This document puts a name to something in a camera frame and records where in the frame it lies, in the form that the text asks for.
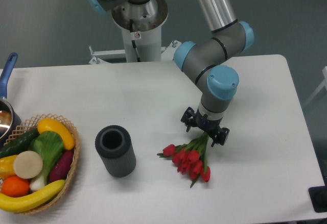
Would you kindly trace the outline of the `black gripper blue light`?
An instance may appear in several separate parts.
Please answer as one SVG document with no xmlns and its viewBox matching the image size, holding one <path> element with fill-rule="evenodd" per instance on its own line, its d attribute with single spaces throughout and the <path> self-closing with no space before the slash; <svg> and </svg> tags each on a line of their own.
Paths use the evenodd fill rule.
<svg viewBox="0 0 327 224">
<path fill-rule="evenodd" d="M 181 122 L 186 126 L 186 132 L 193 127 L 198 127 L 208 133 L 213 140 L 211 147 L 216 144 L 224 145 L 228 139 L 229 129 L 219 127 L 221 120 L 222 118 L 210 119 L 207 114 L 201 115 L 198 110 L 195 113 L 191 107 L 186 109 L 181 118 Z"/>
</svg>

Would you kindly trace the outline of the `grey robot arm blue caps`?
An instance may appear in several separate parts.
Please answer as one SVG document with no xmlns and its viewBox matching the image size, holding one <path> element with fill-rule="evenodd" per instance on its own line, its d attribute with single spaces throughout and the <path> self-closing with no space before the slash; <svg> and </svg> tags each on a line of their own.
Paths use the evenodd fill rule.
<svg viewBox="0 0 327 224">
<path fill-rule="evenodd" d="M 121 29 L 127 62 L 161 60 L 161 27 L 168 18 L 165 0 L 88 0 L 100 14 L 111 12 Z M 202 45 L 182 43 L 173 61 L 198 87 L 202 97 L 197 110 L 188 108 L 181 121 L 187 128 L 206 132 L 213 144 L 223 145 L 229 129 L 220 127 L 234 97 L 239 76 L 225 61 L 249 48 L 254 33 L 248 23 L 238 21 L 229 0 L 199 0 L 212 38 Z"/>
</svg>

